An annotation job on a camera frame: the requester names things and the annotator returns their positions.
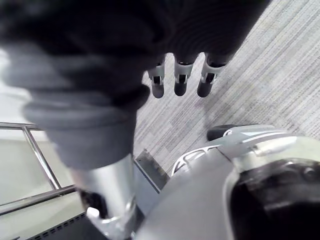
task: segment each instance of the handrail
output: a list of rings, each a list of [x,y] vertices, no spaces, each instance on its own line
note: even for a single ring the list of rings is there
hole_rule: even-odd
[[[51,191],[1,204],[0,216],[76,191],[76,187],[74,185],[61,187],[57,177],[50,168],[49,163],[47,162],[31,133],[31,131],[42,131],[40,128],[38,128],[35,124],[29,123],[0,122],[0,130],[21,130],[23,132],[25,139],[31,146],[33,153],[40,163],[41,169],[43,170],[47,181],[52,187]]]
[[[25,197],[9,203],[5,203],[0,205],[0,216],[20,210],[20,209],[24,209],[26,207],[36,205],[39,203],[43,203],[47,200],[54,199],[69,193],[73,193],[75,191],[76,191],[76,187],[74,185],[70,185],[70,186],[62,187],[58,190],[52,190],[52,191],[40,193],[37,195],[33,195],[30,197]]]

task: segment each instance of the glass panel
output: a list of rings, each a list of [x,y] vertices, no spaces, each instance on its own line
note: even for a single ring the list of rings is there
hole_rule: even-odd
[[[52,188],[22,130],[0,129],[0,205]]]
[[[44,131],[31,131],[31,134],[38,144],[45,160],[52,169],[56,179],[59,181],[61,187],[73,185],[74,182],[68,169],[60,161],[53,144],[49,141],[46,133]]]

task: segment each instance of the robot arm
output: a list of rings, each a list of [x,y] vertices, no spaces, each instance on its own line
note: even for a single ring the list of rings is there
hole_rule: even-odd
[[[126,239],[134,228],[131,158],[136,112],[149,95],[144,71],[161,97],[164,54],[173,52],[181,96],[194,60],[206,52],[198,94],[207,96],[268,3],[1,2],[0,46],[10,59],[3,79],[30,91],[24,115],[55,144],[89,218],[107,237]]]

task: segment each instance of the gray striped carpet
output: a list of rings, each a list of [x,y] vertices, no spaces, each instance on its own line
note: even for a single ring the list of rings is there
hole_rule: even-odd
[[[204,55],[184,96],[174,94],[174,58],[165,59],[163,98],[138,112],[134,154],[147,149],[165,171],[206,140],[211,126],[271,124],[320,139],[320,1],[274,0],[212,87],[197,95]],[[143,82],[151,86],[148,75]]]

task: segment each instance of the white wall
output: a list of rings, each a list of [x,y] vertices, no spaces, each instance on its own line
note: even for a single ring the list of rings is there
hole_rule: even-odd
[[[20,88],[9,87],[1,79],[3,69],[10,64],[5,52],[0,49],[0,122],[28,123],[21,108],[30,100],[29,93]]]

